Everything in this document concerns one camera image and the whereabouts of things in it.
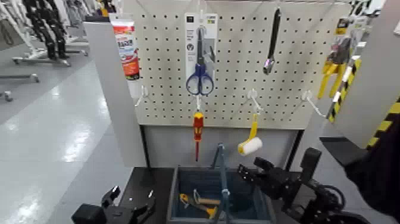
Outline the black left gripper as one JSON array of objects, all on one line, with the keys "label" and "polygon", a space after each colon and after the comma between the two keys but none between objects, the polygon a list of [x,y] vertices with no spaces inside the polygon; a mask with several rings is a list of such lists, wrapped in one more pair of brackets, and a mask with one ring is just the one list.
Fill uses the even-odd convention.
[{"label": "black left gripper", "polygon": [[144,224],[155,212],[154,190],[148,194],[148,202],[142,207],[130,209],[115,206],[114,200],[120,195],[120,187],[111,188],[101,200],[101,206],[82,204],[72,214],[74,224]]}]

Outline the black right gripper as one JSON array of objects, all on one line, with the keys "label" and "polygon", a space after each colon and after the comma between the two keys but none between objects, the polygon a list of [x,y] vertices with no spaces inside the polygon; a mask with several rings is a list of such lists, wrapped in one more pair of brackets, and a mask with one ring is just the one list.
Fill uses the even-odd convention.
[{"label": "black right gripper", "polygon": [[298,183],[300,172],[288,172],[283,169],[274,169],[270,161],[255,157],[254,165],[262,172],[249,169],[242,164],[237,167],[237,173],[247,183],[259,185],[260,190],[273,200],[294,200],[301,186]]}]

